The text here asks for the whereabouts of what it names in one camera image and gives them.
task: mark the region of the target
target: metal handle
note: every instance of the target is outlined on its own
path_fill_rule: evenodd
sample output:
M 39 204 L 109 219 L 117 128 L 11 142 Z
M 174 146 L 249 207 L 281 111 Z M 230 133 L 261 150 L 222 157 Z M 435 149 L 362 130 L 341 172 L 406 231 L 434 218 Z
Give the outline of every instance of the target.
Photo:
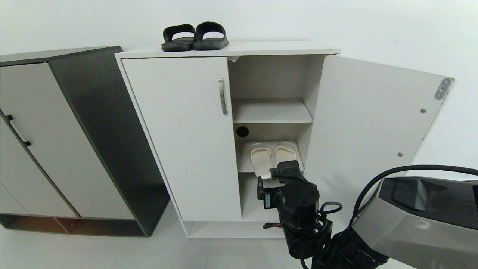
M 32 144 L 30 143 L 30 141 L 24 141 L 20 135 L 18 134 L 17 130 L 15 130 L 15 128 L 13 127 L 13 125 L 11 124 L 11 121 L 13 121 L 13 116 L 12 115 L 7 115 L 7 124 L 8 126 L 10 127 L 11 131 L 13 132 L 13 134 L 18 138 L 18 140 L 20 140 L 25 146 L 31 146 Z
M 224 80 L 222 78 L 219 79 L 219 96 L 221 98 L 222 113 L 226 115 L 228 110 L 226 109 L 226 97 L 224 97 Z

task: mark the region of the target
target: cabinet hole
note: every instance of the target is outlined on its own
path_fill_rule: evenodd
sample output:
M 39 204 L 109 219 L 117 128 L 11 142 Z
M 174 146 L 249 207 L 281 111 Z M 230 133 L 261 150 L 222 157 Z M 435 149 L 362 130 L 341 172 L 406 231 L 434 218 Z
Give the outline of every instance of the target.
M 236 129 L 236 133 L 239 137 L 246 137 L 249 135 L 249 129 L 247 127 L 241 126 Z

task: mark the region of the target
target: open cabinet door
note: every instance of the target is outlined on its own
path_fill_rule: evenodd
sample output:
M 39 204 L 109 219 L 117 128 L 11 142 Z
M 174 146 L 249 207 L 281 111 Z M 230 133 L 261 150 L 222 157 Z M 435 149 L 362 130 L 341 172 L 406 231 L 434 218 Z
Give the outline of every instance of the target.
M 365 185 L 379 173 L 409 165 L 433 124 L 453 78 L 326 56 L 304 176 L 320 203 L 338 201 L 343 228 Z

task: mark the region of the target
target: black slipper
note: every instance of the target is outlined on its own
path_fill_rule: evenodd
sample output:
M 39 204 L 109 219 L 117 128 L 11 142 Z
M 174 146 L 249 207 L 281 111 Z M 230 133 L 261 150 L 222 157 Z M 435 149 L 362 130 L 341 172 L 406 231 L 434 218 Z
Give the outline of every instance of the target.
M 218 32 L 224 35 L 223 38 L 206 38 L 203 39 L 205 33 Z M 226 37 L 226 30 L 221 24 L 216 22 L 203 22 L 196 27 L 196 35 L 193 44 L 194 50 L 218 50 L 229 44 Z
M 196 34 L 194 27 L 190 24 L 166 27 L 163 31 L 163 37 L 166 43 L 161 44 L 161 49 L 166 52 L 193 50 L 194 37 L 173 39 L 175 34 L 182 32 Z

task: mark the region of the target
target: white wall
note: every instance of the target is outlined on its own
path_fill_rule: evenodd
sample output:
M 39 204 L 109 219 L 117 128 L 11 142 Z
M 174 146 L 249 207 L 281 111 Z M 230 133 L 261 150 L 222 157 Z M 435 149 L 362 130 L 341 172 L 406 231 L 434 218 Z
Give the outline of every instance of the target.
M 206 20 L 231 41 L 313 39 L 346 57 L 458 78 L 414 162 L 478 168 L 478 1 L 0 0 L 0 54 L 128 50 L 162 43 L 166 26 Z

